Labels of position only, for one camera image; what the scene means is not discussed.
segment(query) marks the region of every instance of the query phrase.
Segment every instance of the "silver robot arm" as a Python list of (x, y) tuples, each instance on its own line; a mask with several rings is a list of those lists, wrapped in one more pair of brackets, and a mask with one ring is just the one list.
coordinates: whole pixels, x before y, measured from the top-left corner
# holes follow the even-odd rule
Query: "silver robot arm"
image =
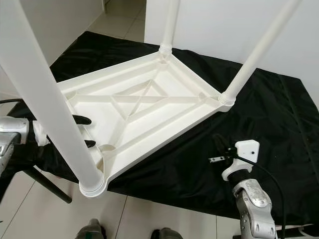
[[(254, 140), (235, 144), (240, 157), (256, 163), (259, 143)], [(210, 162), (225, 160), (225, 157), (210, 158)], [(271, 216), (272, 202), (256, 179), (250, 178), (252, 165), (237, 158), (223, 173), (225, 181), (233, 185), (233, 194), (240, 213), (242, 239), (275, 239), (276, 227)]]
[(29, 121), (9, 116), (0, 117), (0, 176), (7, 166), (15, 144), (25, 144)]

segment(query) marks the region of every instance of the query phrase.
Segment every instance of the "white cylindrical leg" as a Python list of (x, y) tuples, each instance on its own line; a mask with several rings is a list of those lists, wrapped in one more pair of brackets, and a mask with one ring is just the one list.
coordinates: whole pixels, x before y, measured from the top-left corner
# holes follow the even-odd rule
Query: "white cylindrical leg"
[(45, 61), (19, 0), (2, 0), (0, 7), (0, 64), (41, 122), (88, 197), (106, 188), (81, 133)]
[(179, 0), (170, 0), (168, 15), (166, 19), (166, 25), (164, 30), (164, 37), (159, 47), (160, 49), (159, 51), (164, 55), (171, 54), (177, 15), (178, 15), (178, 8), (179, 8)]
[(290, 17), (293, 15), (301, 1), (302, 0), (287, 1), (263, 37), (257, 43), (244, 65), (240, 68), (239, 72), (230, 83), (227, 90), (219, 97), (221, 103), (227, 106), (232, 106), (234, 104), (238, 93), (255, 71), (259, 60), (265, 55), (266, 51), (275, 41), (276, 37), (280, 34), (283, 27), (289, 21)]

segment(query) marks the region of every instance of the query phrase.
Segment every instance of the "tile floor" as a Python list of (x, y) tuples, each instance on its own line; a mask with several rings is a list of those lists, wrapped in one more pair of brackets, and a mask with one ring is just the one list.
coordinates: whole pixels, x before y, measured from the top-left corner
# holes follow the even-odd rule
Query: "tile floor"
[[(145, 13), (145, 0), (110, 0), (106, 14), (89, 31), (143, 42)], [(64, 203), (23, 172), (17, 173), (0, 204), (0, 239), (73, 239), (91, 218), (100, 220), (108, 239), (148, 239), (162, 227), (179, 231), (184, 239), (230, 239), (240, 232), (237, 220), (112, 192), (87, 199), (77, 184), (44, 175), (73, 202)]]
[(131, 41), (144, 42), (145, 0), (110, 0), (106, 12), (89, 31)]

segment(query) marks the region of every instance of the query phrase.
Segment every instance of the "robotic hand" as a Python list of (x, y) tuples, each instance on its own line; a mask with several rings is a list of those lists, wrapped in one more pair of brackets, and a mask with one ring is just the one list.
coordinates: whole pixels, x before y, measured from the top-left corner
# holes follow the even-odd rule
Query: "robotic hand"
[(233, 194), (240, 213), (242, 239), (275, 239), (276, 227), (271, 216), (272, 202), (256, 179), (250, 177), (253, 165), (236, 156), (257, 162), (259, 143), (254, 140), (239, 141), (234, 148), (225, 150), (226, 156), (210, 158), (211, 163), (232, 161), (222, 177), (233, 186)]
[[(89, 118), (76, 115), (73, 115), (73, 118), (77, 124), (91, 124)], [(14, 152), (14, 146), (29, 143), (30, 139), (36, 141), (38, 146), (50, 143), (50, 139), (38, 121), (10, 116), (0, 117), (0, 176)], [(95, 141), (92, 140), (85, 140), (85, 143), (88, 147), (95, 145)]]

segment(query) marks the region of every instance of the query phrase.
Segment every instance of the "white wall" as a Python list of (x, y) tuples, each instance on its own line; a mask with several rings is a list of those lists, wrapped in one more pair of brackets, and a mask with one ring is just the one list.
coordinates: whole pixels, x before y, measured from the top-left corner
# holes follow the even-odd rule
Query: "white wall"
[(101, 0), (20, 0), (51, 65), (102, 13)]
[[(145, 41), (160, 44), (169, 0), (148, 0)], [(244, 63), (287, 0), (181, 0), (173, 46)], [(298, 77), (319, 107), (319, 1), (304, 0), (258, 65)]]

